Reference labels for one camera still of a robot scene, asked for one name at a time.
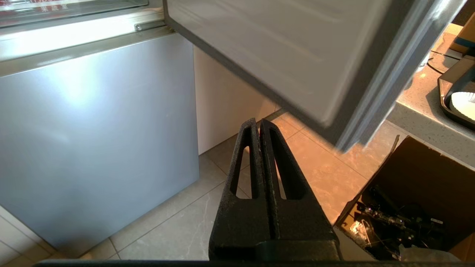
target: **white cabinet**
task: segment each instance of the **white cabinet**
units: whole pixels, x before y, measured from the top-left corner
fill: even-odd
[[[232,137],[251,117],[260,120],[276,105],[197,47],[195,66],[198,152]]]

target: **countertop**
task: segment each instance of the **countertop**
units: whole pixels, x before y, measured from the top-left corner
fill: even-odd
[[[449,46],[462,29],[451,24],[436,42],[432,51],[453,57],[461,53]],[[430,52],[429,64],[441,72],[453,66],[457,60]],[[388,120],[463,165],[475,170],[475,131],[449,119],[439,103],[437,79],[440,73],[429,66],[414,74],[410,86],[399,96]]]

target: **cable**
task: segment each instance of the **cable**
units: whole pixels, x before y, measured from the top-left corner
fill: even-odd
[[[434,66],[432,66],[432,65],[429,63],[429,60],[431,60],[431,59],[433,59],[433,57],[431,57],[431,58],[429,58],[429,59],[427,60],[427,66],[429,66],[429,68],[435,70],[436,72],[438,72],[438,73],[440,73],[440,74],[444,74],[445,72],[441,72],[440,70],[434,68]]]
[[[424,241],[421,240],[421,242],[422,242],[422,244],[424,244],[424,246],[426,246],[427,248],[429,248],[429,246],[428,246]]]
[[[381,244],[383,244],[384,248],[386,249],[386,251],[388,251],[390,254],[392,254],[393,256],[395,256],[396,258],[399,258],[399,255],[397,253],[395,253],[394,251],[392,251],[390,248],[388,248],[388,246],[386,246],[386,244],[384,244],[384,241],[386,240],[390,240],[390,239],[385,239],[385,240],[382,240],[378,234],[376,234],[376,232],[374,231],[374,227],[372,227],[367,221],[365,221],[364,219],[361,220],[362,224],[363,224],[363,228],[364,228],[364,232],[366,234],[366,237],[368,238],[368,245],[371,245],[371,244],[375,244],[377,242],[371,242],[370,241],[370,237],[368,236],[368,233],[366,231],[366,226],[364,225],[365,223],[368,225],[368,228],[370,228],[372,231],[373,231],[373,234],[379,239],[378,242],[381,242]]]
[[[442,54],[442,53],[439,53],[437,51],[431,50],[430,52],[433,52],[433,53],[436,53],[436,54],[439,54],[439,55],[442,55],[442,56],[445,56],[445,57],[453,58],[453,59],[456,59],[456,60],[461,60],[461,58],[457,58],[457,57],[449,56],[449,55],[446,55],[446,54]]]

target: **cardboard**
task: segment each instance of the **cardboard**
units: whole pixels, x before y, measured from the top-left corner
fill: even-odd
[[[450,45],[450,49],[466,54],[475,45],[475,13],[468,19],[467,23]]]
[[[445,224],[444,250],[461,260],[475,257],[475,172],[407,137],[384,161],[358,195],[347,203],[335,226],[344,233],[356,202],[378,185],[398,206],[416,202]]]

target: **wall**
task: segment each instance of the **wall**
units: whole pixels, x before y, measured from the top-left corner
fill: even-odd
[[[276,110],[276,105],[253,87],[194,47],[198,152],[238,133],[246,120],[256,121]]]
[[[0,206],[0,266],[27,266],[53,253],[48,243]]]

